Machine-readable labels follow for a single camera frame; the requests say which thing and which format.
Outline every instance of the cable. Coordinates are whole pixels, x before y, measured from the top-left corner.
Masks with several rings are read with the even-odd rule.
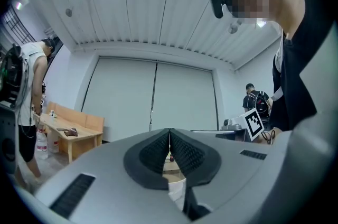
[[[25,85],[24,85],[24,89],[23,89],[23,97],[22,97],[22,100],[21,100],[21,103],[20,103],[20,107],[19,107],[19,113],[18,113],[18,116],[17,116],[17,125],[18,127],[20,126],[21,127],[21,131],[22,133],[27,137],[27,138],[33,138],[33,136],[29,137],[28,136],[28,133],[29,131],[31,130],[31,127],[32,127],[32,98],[31,98],[31,105],[30,105],[30,125],[29,125],[29,128],[28,128],[28,131],[26,132],[24,129],[23,129],[23,125],[20,125],[19,124],[19,119],[20,118],[20,114],[21,114],[21,107],[23,105],[23,102],[25,101],[26,99],[26,91],[27,91],[27,85],[28,85],[28,80],[29,80],[29,73],[30,73],[30,66],[29,66],[29,62],[27,61],[27,67],[26,67],[26,70],[24,71],[24,73],[27,73],[27,77],[25,77]]]
[[[276,132],[274,130],[272,130],[271,133],[267,131],[262,131],[261,134],[262,134],[262,137],[266,140],[267,144],[272,145],[273,140],[276,136]]]

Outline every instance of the water bottle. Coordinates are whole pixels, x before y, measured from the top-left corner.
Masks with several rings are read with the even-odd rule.
[[[58,153],[59,152],[59,136],[55,132],[49,131],[47,134],[47,141],[48,141],[48,150],[51,153]]]
[[[41,128],[36,131],[36,157],[40,159],[48,158],[47,138]]]

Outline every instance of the window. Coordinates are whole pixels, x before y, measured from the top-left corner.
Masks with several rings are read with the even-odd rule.
[[[17,17],[12,6],[10,6],[8,11],[3,15],[3,21],[22,44],[35,42],[34,37]]]

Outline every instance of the black backpack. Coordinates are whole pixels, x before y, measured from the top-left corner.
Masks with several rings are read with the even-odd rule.
[[[251,108],[249,108],[249,105],[248,105],[249,110],[256,108],[261,118],[269,117],[268,103],[267,103],[267,99],[264,98],[264,92],[263,91],[256,91],[256,92],[257,94],[254,94],[251,92],[248,95],[249,97],[253,98],[253,101],[251,103]]]

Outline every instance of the person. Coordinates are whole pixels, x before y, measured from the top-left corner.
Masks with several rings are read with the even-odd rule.
[[[259,93],[262,94],[263,99],[267,101],[267,104],[269,105],[269,102],[268,102],[269,96],[266,94],[266,92],[256,91],[252,83],[249,83],[246,85],[246,90],[247,90],[247,95],[243,99],[243,108],[245,112],[254,108],[253,101],[256,99]]]
[[[28,58],[28,78],[24,90],[23,102],[18,111],[18,142],[19,151],[28,168],[35,176],[37,183],[41,183],[41,172],[34,157],[36,142],[36,127],[33,112],[41,113],[42,82],[47,70],[47,57],[55,50],[55,43],[51,38],[36,43],[27,43],[22,51]],[[15,171],[17,182],[24,188],[28,185],[24,181],[20,168]]]
[[[274,95],[270,134],[292,130],[316,113],[299,74],[326,39],[334,18],[323,0],[224,0],[234,17],[246,21],[274,21],[281,42],[273,58]]]

